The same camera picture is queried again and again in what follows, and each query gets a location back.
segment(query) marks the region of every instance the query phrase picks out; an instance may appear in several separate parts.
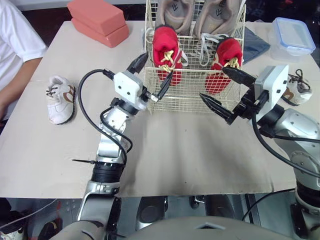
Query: wire basket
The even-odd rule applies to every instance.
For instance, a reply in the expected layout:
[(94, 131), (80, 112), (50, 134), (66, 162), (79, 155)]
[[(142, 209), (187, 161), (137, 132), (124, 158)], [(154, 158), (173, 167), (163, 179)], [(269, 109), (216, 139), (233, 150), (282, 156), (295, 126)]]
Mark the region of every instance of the wire basket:
[[(201, 13), (204, 2), (204, 0), (195, 0), (193, 20), (190, 30), (191, 33), (193, 32), (196, 20)], [(145, 30), (148, 28), (155, 28), (157, 8), (157, 0), (146, 0)], [(231, 35), (231, 37), (235, 38), (240, 43), (242, 52), (244, 48), (245, 16), (246, 6), (244, 5), (241, 10), (241, 14), (239, 14), (236, 21), (235, 30)], [(199, 96), (199, 93), (204, 93), (219, 100), (225, 108), (233, 110), (241, 97), (239, 84), (231, 80), (227, 87), (221, 92), (218, 91), (218, 88), (220, 88), (218, 85), (211, 85), (209, 92), (206, 89), (206, 79), (208, 75), (214, 75), (215, 81), (219, 81), (220, 79), (226, 81), (228, 79), (222, 71), (210, 70), (212, 66), (211, 63), (213, 62), (213, 58), (216, 53), (217, 43), (213, 41), (206, 41), (210, 54), (209, 59), (204, 59), (204, 61), (208, 61), (209, 64), (207, 66), (202, 66), (199, 61), (199, 54), (197, 54), (197, 50), (201, 47), (201, 40), (192, 36), (178, 36), (178, 40), (180, 48), (188, 57), (188, 66), (183, 69), (174, 70), (177, 74), (181, 74), (181, 82), (170, 86), (163, 99), (158, 103), (150, 101), (148, 109), (151, 112), (169, 111), (211, 113), (212, 111), (205, 105)], [(161, 79), (163, 80), (164, 76), (161, 76), (159, 71), (160, 68), (157, 68), (154, 65), (152, 41), (153, 35), (146, 34), (144, 38), (144, 46), (145, 51), (149, 54), (149, 59), (144, 69), (144, 84), (151, 93), (154, 93), (160, 90), (160, 85), (162, 83)]]

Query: table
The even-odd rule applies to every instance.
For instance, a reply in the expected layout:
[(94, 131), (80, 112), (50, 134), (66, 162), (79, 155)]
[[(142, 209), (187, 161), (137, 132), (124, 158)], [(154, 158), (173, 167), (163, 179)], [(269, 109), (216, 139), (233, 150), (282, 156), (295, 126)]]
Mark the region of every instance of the table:
[[(78, 101), (71, 122), (49, 123), (45, 89), (52, 75), (77, 86), (90, 70), (107, 67), (116, 73), (127, 68), (143, 52), (144, 22), (127, 24), (129, 38), (108, 48), (77, 32), (71, 22), (63, 23), (0, 137), (0, 197), (83, 197), (93, 166), (71, 159), (94, 160), (100, 134), (85, 120)], [(247, 26), (267, 40), (269, 23)], [(267, 52), (243, 69), (258, 75), (266, 65), (276, 64), (283, 62)], [(290, 64), (291, 72), (297, 68), (303, 69), (314, 94), (295, 109), (319, 119), (319, 68), (310, 55)], [(116, 96), (113, 87), (109, 79), (95, 74), (83, 89), (84, 105), (96, 123)], [(127, 135), (134, 147), (121, 177), (121, 197), (261, 193), (296, 185), (293, 169), (271, 156), (242, 119), (228, 126), (213, 113), (145, 111), (130, 124)], [(271, 139), (267, 141), (285, 156)]]

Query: sneaker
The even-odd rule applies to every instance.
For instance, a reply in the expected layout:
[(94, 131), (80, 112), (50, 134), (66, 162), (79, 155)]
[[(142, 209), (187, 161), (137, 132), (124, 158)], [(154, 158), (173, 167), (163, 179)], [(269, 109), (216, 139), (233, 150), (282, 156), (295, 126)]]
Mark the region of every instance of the sneaker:
[(0, 231), (0, 240), (26, 240), (26, 230), (26, 227), (21, 227), (20, 229), (7, 234)]
[[(168, 73), (174, 69), (182, 69), (181, 62), (182, 50), (179, 47), (178, 36), (175, 30), (170, 26), (159, 26), (154, 31), (153, 37), (153, 62), (158, 76), (163, 81)], [(176, 86), (181, 82), (182, 72), (175, 70), (172, 76), (170, 86)]]
[(171, 26), (179, 35), (188, 36), (195, 0), (159, 0), (155, 27)]
[(54, 235), (59, 233), (59, 231), (61, 230), (61, 227), (57, 224), (57, 220), (61, 220), (61, 219), (59, 218), (54, 221), (48, 221), (43, 226), (43, 228), (41, 229), (41, 232), (38, 236), (38, 240), (49, 240)]
[(243, 4), (242, 0), (206, 0), (193, 29), (194, 37), (201, 39), (202, 33), (230, 36)]
[(299, 106), (311, 98), (312, 89), (309, 82), (304, 79), (301, 69), (296, 70), (295, 74), (288, 75), (286, 90), (281, 98), (292, 106)]
[(231, 79), (222, 72), (222, 68), (229, 66), (239, 69), (242, 63), (242, 56), (242, 47), (236, 39), (228, 37), (218, 43), (211, 70), (221, 72), (207, 75), (205, 89), (208, 93), (219, 94), (229, 85)]
[(65, 124), (71, 120), (75, 112), (76, 89), (61, 76), (52, 76), (46, 90), (49, 121), (53, 124)]

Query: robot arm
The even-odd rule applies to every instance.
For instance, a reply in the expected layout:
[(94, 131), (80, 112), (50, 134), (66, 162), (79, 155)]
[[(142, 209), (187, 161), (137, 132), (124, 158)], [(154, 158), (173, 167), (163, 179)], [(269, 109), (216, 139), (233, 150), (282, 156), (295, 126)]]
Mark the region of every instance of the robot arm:
[[(160, 86), (158, 93), (150, 93), (142, 80), (134, 75), (147, 62), (148, 54), (137, 57), (125, 70), (114, 74), (109, 70), (97, 69), (87, 73), (79, 83), (79, 106), (89, 123), (101, 133), (96, 158), (92, 161), (78, 160), (94, 164), (92, 177), (86, 190), (77, 221), (65, 227), (52, 240), (101, 240), (106, 233), (117, 235), (121, 199), (115, 197), (120, 188), (120, 177), (127, 163), (127, 152), (133, 146), (124, 135), (130, 121), (139, 111), (147, 107), (148, 100), (158, 102), (167, 92), (173, 74), (170, 73)], [(114, 98), (110, 107), (100, 115), (100, 125), (90, 119), (82, 103), (82, 87), (85, 80), (95, 73), (102, 73), (114, 82), (114, 89), (120, 98)]]
[[(319, 234), (315, 232), (320, 228), (320, 125), (309, 116), (290, 108), (284, 110), (277, 104), (287, 86), (288, 66), (269, 66), (257, 79), (236, 68), (222, 70), (232, 80), (249, 88), (238, 105), (231, 112), (211, 96), (200, 93), (200, 97), (229, 125), (238, 116), (252, 120), (261, 144), (294, 167), (297, 204), (291, 206), (292, 218), (304, 223), (297, 223), (295, 230), (300, 237), (317, 235), (315, 239), (318, 239)], [(271, 149), (261, 135), (274, 138), (289, 160)]]

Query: pink sponge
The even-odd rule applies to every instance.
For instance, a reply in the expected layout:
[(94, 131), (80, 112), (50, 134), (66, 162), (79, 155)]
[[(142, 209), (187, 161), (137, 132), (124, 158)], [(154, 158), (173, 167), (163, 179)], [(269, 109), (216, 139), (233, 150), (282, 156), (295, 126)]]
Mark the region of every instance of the pink sponge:
[(117, 46), (119, 43), (125, 40), (129, 35), (129, 28), (126, 24), (118, 28), (114, 32), (110, 33), (109, 35), (104, 36), (94, 31), (93, 29), (91, 29), (90, 27), (88, 27), (87, 25), (83, 24), (82, 22), (80, 22), (75, 18), (72, 18), (71, 21), (75, 29), (77, 29), (80, 33), (88, 36), (89, 38), (97, 40), (100, 43), (107, 45), (110, 48), (114, 48), (115, 46)]
[(73, 18), (104, 36), (126, 25), (123, 11), (104, 0), (74, 0), (67, 7)]

